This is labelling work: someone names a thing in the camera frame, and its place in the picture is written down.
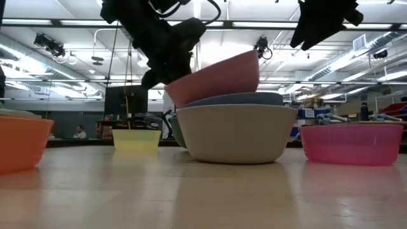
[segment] red object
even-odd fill
[[[407,102],[400,102],[400,103],[397,103],[397,104],[391,104],[391,105],[387,106],[386,108],[382,109],[380,111],[380,113],[387,114],[387,115],[390,115],[390,116],[402,115],[401,110],[405,106],[407,106]]]
[[[259,85],[257,51],[249,51],[182,77],[165,87],[178,108],[199,99],[255,92]]]
[[[51,120],[0,116],[0,174],[36,166],[53,124]]]
[[[328,125],[300,127],[311,162],[387,166],[397,160],[402,125]]]

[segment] gray bowl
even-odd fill
[[[225,105],[225,104],[259,104],[259,105],[282,106],[283,99],[280,94],[276,93],[268,92],[237,93],[200,99],[198,101],[190,102],[189,104],[185,105],[185,108],[195,106]]]

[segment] green bowl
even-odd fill
[[[170,118],[170,122],[172,127],[172,135],[181,147],[186,148],[183,132],[181,131],[181,127],[179,126],[178,118]]]

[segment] fluorescent light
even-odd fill
[[[407,71],[401,71],[401,72],[398,72],[398,73],[391,73],[391,74],[388,74],[386,76],[383,76],[383,77],[379,78],[378,80],[379,81],[388,81],[388,80],[394,80],[394,79],[397,79],[397,78],[400,78],[400,77],[403,77],[403,76],[407,76]]]
[[[27,73],[30,76],[52,76],[53,73]]]
[[[266,93],[276,93],[276,94],[280,93],[280,92],[275,91],[275,90],[257,90],[256,92],[266,92]]]
[[[56,92],[63,96],[68,96],[72,98],[82,98],[84,97],[81,93],[74,92],[70,89],[66,89],[63,87],[51,87],[51,91]]]
[[[333,99],[333,98],[339,97],[339,96],[341,96],[341,95],[342,95],[342,94],[324,95],[324,96],[322,96],[320,99]]]
[[[168,24],[170,24],[171,26],[180,24],[181,21],[167,21]],[[221,27],[223,26],[223,22],[212,22],[211,24],[207,25],[206,27]]]
[[[354,26],[353,24],[344,24],[348,29],[388,29],[392,24],[360,24]]]
[[[348,92],[348,94],[350,94],[350,95],[356,94],[357,92],[361,92],[361,91],[363,91],[363,90],[365,90],[365,89],[367,89],[367,88],[368,88],[368,87],[358,88],[358,89],[356,89],[356,90],[353,90],[353,91],[351,91],[351,92]]]
[[[21,85],[21,84],[19,84],[17,82],[14,82],[14,81],[6,81],[6,85],[10,86],[10,87],[13,87],[13,88],[21,89],[21,90],[30,90],[26,86]]]
[[[5,25],[52,25],[51,20],[3,19]]]
[[[234,27],[278,27],[278,28],[296,28],[296,22],[234,22]]]
[[[221,27],[221,26],[223,26],[223,22],[212,22],[211,24],[207,25],[206,27]]]
[[[116,26],[117,23],[109,24],[104,20],[61,20],[62,25],[89,25],[89,26]]]
[[[370,0],[370,1],[358,1],[358,4],[388,4],[389,0]],[[404,1],[396,0],[393,4],[407,4]]]
[[[16,56],[18,58],[18,61],[14,61],[14,60],[6,60],[5,62],[8,62],[10,64],[16,65],[18,67],[20,67],[21,69],[25,69],[27,71],[30,72],[37,72],[37,73],[41,73],[41,72],[45,72],[46,71],[46,67],[44,64],[42,64],[41,62],[29,57],[29,53],[20,53],[12,48],[8,48],[7,46],[4,46],[2,44],[0,44],[0,48],[5,50],[8,53],[11,53],[12,55]]]

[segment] pipe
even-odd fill
[[[318,70],[311,73],[308,77],[305,78],[307,81],[315,81],[325,77],[338,69],[341,69],[353,61],[355,61],[358,57],[362,57],[365,55],[376,53],[378,50],[382,49],[388,43],[395,41],[397,39],[401,39],[404,37],[405,34],[399,32],[388,32],[379,36],[377,38],[373,38],[367,42],[367,47],[365,50],[361,52],[355,52],[353,47],[350,47],[347,51],[342,52],[337,57],[331,59],[328,65],[323,65]]]
[[[30,48],[0,34],[0,44],[10,48],[11,50],[15,50],[16,52],[19,52],[23,55],[29,54],[29,57],[40,62],[43,64],[45,67],[47,67],[53,74],[61,74],[65,76],[66,78],[72,79],[72,80],[89,80],[89,78],[78,74],[77,72],[69,69],[68,67],[65,67],[63,65],[60,65],[53,61],[52,59],[49,59],[43,55],[41,55],[38,52],[33,52]],[[93,83],[92,87],[96,90],[100,90],[101,92],[105,91],[105,87],[102,85],[99,85],[97,83]]]

